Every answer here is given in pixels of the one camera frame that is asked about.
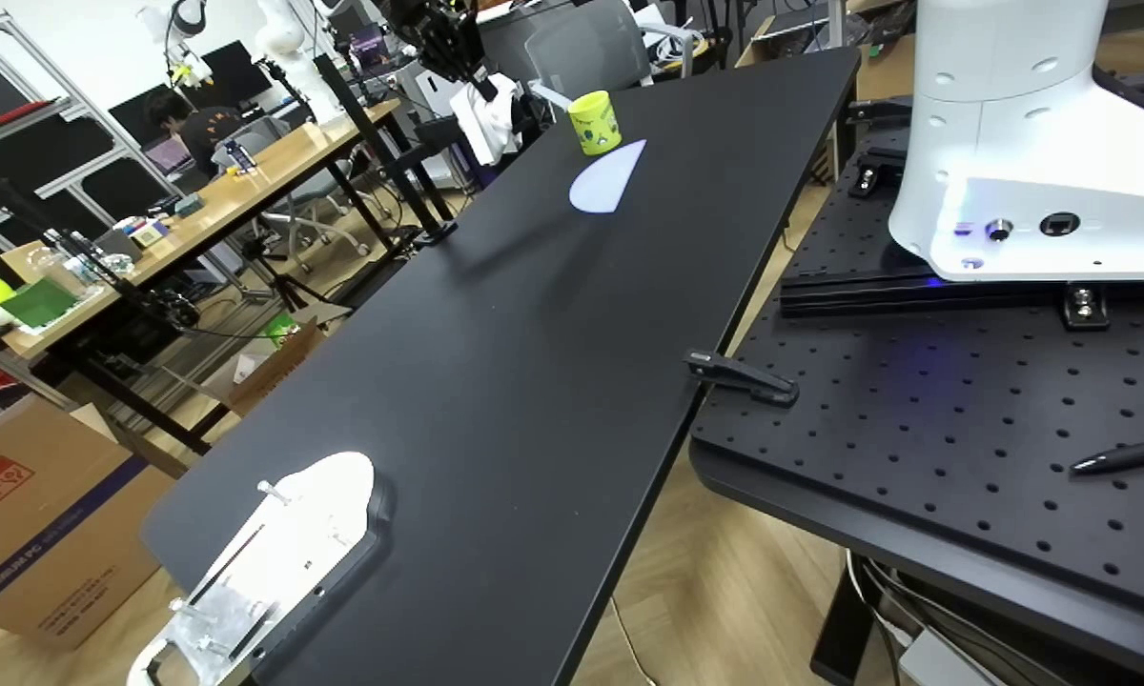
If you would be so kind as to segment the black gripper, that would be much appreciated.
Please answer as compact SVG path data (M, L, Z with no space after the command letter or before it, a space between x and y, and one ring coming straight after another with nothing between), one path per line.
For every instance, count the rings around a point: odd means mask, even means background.
M417 16L417 51L429 70L471 79L485 62L476 16L454 4L422 4Z

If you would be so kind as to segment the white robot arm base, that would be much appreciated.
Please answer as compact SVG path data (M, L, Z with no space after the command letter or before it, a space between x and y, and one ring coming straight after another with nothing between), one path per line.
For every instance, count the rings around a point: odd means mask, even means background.
M1095 79L1109 0L916 0L889 236L946 281L1144 281L1144 108Z

